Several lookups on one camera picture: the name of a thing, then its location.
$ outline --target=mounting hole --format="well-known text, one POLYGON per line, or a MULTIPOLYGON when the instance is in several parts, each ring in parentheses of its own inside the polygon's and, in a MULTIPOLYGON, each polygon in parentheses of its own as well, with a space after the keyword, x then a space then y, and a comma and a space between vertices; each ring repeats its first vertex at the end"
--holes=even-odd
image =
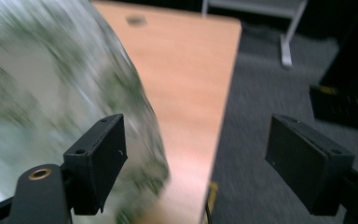
POLYGON ((331 151, 334 153, 334 154, 341 154, 342 152, 340 150, 337 150, 337 149, 331 149, 331 151))
POLYGON ((126 18, 130 26, 145 26, 147 25, 146 17, 143 15, 131 15, 126 18))
POLYGON ((46 176, 51 174, 51 170, 49 168, 42 168, 36 171, 33 171, 30 175, 28 175, 28 178, 30 180, 39 180, 43 179, 46 176))
POLYGON ((85 153, 85 152, 86 152, 85 149, 78 149, 75 153, 76 153, 77 155, 81 155, 81 154, 83 154, 83 153, 85 153))

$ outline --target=brass insert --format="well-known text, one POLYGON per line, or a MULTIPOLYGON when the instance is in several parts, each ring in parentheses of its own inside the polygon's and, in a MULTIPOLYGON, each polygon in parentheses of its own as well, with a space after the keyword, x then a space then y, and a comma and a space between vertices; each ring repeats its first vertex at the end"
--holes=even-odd
POLYGON ((49 168, 42 168, 38 169, 36 171, 33 171, 30 175, 28 175, 28 178, 30 180, 40 180, 45 178, 46 176, 51 174, 51 170, 49 168))

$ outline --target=gray carpet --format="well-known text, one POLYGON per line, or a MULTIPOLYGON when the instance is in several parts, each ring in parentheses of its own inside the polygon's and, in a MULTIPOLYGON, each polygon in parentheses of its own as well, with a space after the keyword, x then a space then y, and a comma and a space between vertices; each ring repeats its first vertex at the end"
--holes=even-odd
POLYGON ((243 26, 212 181, 219 187, 214 224, 342 223, 336 217, 309 214, 296 195, 264 160, 272 113, 300 119, 356 155, 358 130, 315 120, 309 84, 317 84, 337 53, 334 40, 296 35, 293 68, 280 62, 280 32, 243 26))

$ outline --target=black cable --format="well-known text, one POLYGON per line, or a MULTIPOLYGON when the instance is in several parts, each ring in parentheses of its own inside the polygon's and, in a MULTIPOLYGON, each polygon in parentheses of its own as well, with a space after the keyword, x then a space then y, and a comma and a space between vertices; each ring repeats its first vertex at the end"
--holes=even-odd
POLYGON ((212 224, 211 212, 209 211, 209 206, 207 203, 205 204, 205 211, 206 211, 206 217, 208 219, 208 223, 212 224))

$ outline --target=wooden table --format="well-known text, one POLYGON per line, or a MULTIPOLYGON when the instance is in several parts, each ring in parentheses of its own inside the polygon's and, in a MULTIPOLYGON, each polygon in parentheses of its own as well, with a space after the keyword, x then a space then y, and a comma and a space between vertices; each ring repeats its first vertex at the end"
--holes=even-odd
POLYGON ((157 7, 94 5, 139 72, 171 169, 160 200, 137 223, 200 223, 241 25, 234 19, 157 7), (134 17, 145 22, 129 25, 134 17))

